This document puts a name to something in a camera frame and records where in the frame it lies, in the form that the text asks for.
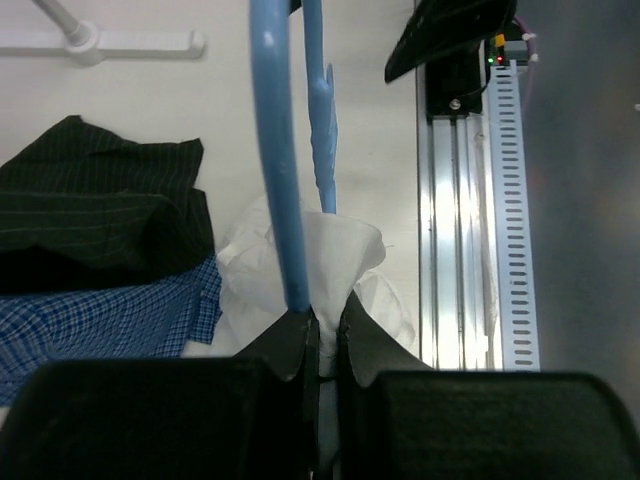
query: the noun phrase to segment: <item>white cloth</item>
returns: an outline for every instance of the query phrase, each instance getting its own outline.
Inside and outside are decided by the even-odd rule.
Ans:
[[[398,294],[375,267],[385,258],[380,231],[366,223],[303,212],[311,305],[320,323],[320,374],[335,373],[336,331],[352,290],[369,315],[405,348],[415,331]],[[229,229],[218,251],[222,317],[210,354],[229,356],[270,327],[287,307],[266,198]]]
[[[194,342],[193,340],[187,340],[187,343],[184,345],[184,349],[180,356],[182,358],[198,358],[198,357],[208,357],[209,350],[211,350],[211,345],[208,343],[200,343]]]

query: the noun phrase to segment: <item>blue plaid fabric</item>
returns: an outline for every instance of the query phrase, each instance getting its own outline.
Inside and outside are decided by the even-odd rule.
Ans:
[[[0,297],[0,406],[47,362],[179,357],[187,340],[211,343],[220,286],[212,255],[152,285]]]

